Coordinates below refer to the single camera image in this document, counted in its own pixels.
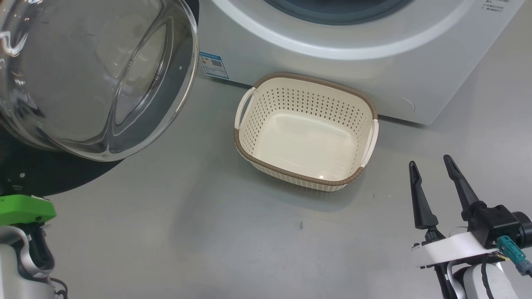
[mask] qr code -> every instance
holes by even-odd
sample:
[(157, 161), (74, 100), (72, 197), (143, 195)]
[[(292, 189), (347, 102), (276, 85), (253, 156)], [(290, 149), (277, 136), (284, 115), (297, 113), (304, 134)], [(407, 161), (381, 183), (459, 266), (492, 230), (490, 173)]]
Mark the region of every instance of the qr code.
[(212, 65), (215, 66), (215, 67), (223, 68), (222, 67), (222, 63), (220, 61), (216, 61), (216, 60), (212, 60), (211, 59), (211, 62), (212, 62)]

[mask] blue and white sticker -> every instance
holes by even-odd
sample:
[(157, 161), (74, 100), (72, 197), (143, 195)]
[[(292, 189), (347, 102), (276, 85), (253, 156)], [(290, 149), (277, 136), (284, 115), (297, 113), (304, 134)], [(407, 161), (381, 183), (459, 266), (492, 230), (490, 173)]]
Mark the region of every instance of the blue and white sticker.
[(223, 66), (222, 58), (220, 56), (200, 52), (199, 62), (203, 66), (203, 71), (205, 71), (207, 75), (229, 79), (229, 76), (227, 76), (226, 67)]

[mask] laundry basket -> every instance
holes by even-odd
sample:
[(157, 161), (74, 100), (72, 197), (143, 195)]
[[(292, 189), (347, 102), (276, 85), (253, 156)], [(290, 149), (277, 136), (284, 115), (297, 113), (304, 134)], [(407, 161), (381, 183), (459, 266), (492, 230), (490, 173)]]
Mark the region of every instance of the laundry basket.
[(379, 124), (373, 103), (356, 90), (291, 73), (260, 79), (235, 117), (235, 144), (253, 166), (322, 191), (355, 180), (371, 157)]

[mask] basket bottom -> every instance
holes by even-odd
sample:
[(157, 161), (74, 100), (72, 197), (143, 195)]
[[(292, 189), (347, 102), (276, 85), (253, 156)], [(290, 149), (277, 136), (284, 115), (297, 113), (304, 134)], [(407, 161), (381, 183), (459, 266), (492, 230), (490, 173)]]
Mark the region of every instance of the basket bottom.
[(358, 144), (353, 131), (335, 122), (276, 111), (266, 119), (253, 156), (304, 176), (339, 181), (359, 167), (353, 165)]

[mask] white washing machine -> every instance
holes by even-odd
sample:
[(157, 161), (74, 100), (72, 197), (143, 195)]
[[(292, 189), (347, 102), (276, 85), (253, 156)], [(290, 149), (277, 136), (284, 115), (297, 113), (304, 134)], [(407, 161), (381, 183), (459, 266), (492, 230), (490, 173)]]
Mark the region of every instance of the white washing machine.
[(278, 71), (331, 80), (431, 124), (524, 1), (200, 0), (200, 62), (248, 85)]

